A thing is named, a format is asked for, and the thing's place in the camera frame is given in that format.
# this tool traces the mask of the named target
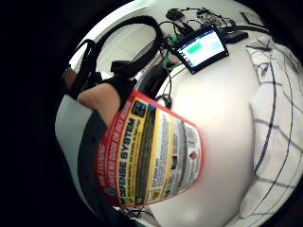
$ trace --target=warning label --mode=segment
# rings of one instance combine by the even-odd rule
[[[95,173],[112,205],[142,205],[188,189],[203,155],[193,124],[133,91],[100,141]]]

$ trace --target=black device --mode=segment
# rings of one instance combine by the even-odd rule
[[[227,33],[223,36],[223,41],[226,44],[235,44],[241,40],[244,40],[248,37],[248,33],[245,31],[236,30],[232,33]]]
[[[180,20],[182,17],[184,17],[184,14],[179,11],[178,9],[170,9],[167,14],[166,17],[168,19],[170,19],[171,21],[176,21],[176,20]]]
[[[173,53],[191,74],[229,55],[215,26],[202,27],[190,33],[174,46]]]

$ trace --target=hand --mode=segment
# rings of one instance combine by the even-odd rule
[[[71,88],[77,73],[72,68],[67,68],[63,78],[67,89]],[[104,80],[101,84],[80,93],[77,101],[101,115],[107,126],[113,121],[116,112],[124,106],[135,82],[127,79],[113,77]]]

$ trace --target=black headband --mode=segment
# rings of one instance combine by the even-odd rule
[[[122,28],[123,26],[132,25],[132,24],[144,24],[147,26],[153,27],[155,30],[155,39],[152,42],[151,48],[140,58],[135,61],[130,61],[126,64],[121,64],[118,67],[115,67],[113,70],[115,75],[120,75],[127,79],[132,78],[137,74],[141,69],[143,69],[147,63],[149,63],[152,58],[157,53],[160,44],[163,39],[163,33],[160,29],[157,22],[151,16],[137,16],[130,18],[120,24],[114,26],[110,29],[93,47],[89,53],[86,53],[86,58],[82,59],[84,62],[81,64],[80,71],[78,72],[76,79],[71,87],[69,95],[73,98],[77,98],[80,90],[85,83],[85,81],[91,75],[95,74],[96,66],[97,66],[97,59],[98,55],[102,50],[102,47],[105,44],[105,41],[118,29]]]

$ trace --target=plaid fabric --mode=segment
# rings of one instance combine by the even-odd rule
[[[255,179],[226,227],[260,226],[291,196],[303,172],[303,70],[269,36],[246,46],[260,82],[251,100]]]

